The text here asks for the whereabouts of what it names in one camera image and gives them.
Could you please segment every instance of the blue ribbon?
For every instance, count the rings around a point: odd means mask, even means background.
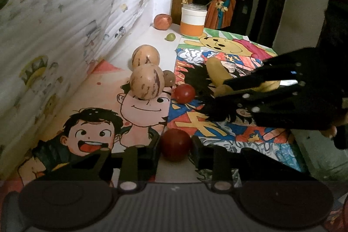
[[[228,8],[230,6],[230,2],[231,0],[225,0],[222,5]],[[218,25],[218,29],[221,29],[224,12],[222,12],[222,10],[219,8],[217,13],[218,13],[218,19],[219,19],[219,22],[217,25]]]

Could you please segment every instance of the cartoon poster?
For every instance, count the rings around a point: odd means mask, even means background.
[[[233,121],[212,122],[199,112],[204,98],[212,96],[215,88],[205,66],[209,57],[218,58],[232,77],[240,77],[260,67],[262,60],[275,56],[272,49],[253,43],[246,36],[205,28],[201,37],[182,37],[176,53],[176,83],[193,86],[196,98],[185,105],[172,99],[169,128],[197,135],[204,145],[221,145],[233,152],[252,147],[299,171],[307,170],[289,130],[258,127],[251,114],[243,108],[236,110]]]
[[[102,61],[39,135],[18,170],[0,184],[0,208],[5,195],[67,163],[108,147],[123,152],[148,145],[161,134],[168,118],[172,90],[155,99],[140,100],[129,86],[131,71]],[[113,184],[119,169],[114,170]]]

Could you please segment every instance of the melon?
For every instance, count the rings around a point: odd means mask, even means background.
[[[156,48],[151,45],[141,45],[133,52],[132,55],[132,66],[133,69],[137,68],[140,65],[152,63],[159,65],[159,52]]]
[[[164,89],[163,71],[156,64],[143,64],[135,68],[129,82],[136,97],[144,100],[153,99]]]

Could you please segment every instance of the cherry tomato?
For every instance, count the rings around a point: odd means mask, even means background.
[[[196,96],[194,87],[189,84],[181,84],[174,90],[174,98],[178,103],[184,104],[191,102]]]
[[[161,152],[169,161],[182,161],[192,145],[191,137],[180,129],[168,129],[161,136]]]

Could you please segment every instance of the small green fruit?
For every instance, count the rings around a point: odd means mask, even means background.
[[[175,35],[173,34],[173,33],[169,33],[167,36],[166,36],[166,38],[165,38],[165,40],[167,40],[167,41],[169,41],[169,42],[172,42],[172,41],[174,41],[176,39],[176,37],[175,37]]]

